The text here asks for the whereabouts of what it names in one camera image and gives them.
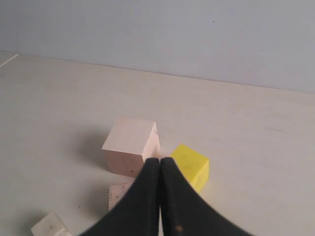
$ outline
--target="yellow cube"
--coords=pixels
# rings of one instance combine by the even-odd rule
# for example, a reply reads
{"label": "yellow cube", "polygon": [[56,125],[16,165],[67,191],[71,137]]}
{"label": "yellow cube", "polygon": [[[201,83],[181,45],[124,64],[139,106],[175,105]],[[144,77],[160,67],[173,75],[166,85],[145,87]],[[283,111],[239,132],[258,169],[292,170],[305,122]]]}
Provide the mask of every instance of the yellow cube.
{"label": "yellow cube", "polygon": [[183,144],[179,145],[170,157],[175,160],[193,189],[200,192],[209,178],[209,159]]}

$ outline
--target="small wooden block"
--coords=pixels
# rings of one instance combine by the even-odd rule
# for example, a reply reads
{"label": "small wooden block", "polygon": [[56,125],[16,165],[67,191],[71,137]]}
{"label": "small wooden block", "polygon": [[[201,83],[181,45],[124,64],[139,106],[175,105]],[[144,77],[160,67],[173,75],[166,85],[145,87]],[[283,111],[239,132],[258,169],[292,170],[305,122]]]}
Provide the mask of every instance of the small wooden block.
{"label": "small wooden block", "polygon": [[133,181],[129,183],[115,184],[109,187],[108,210],[111,210],[132,186]]}
{"label": "small wooden block", "polygon": [[31,232],[34,236],[72,236],[63,221],[53,212],[33,226]]}
{"label": "small wooden block", "polygon": [[179,145],[170,157],[195,191],[200,192],[209,178],[209,159],[185,145]]}
{"label": "small wooden block", "polygon": [[145,159],[159,152],[157,125],[154,121],[120,119],[102,149],[111,172],[136,177]]}

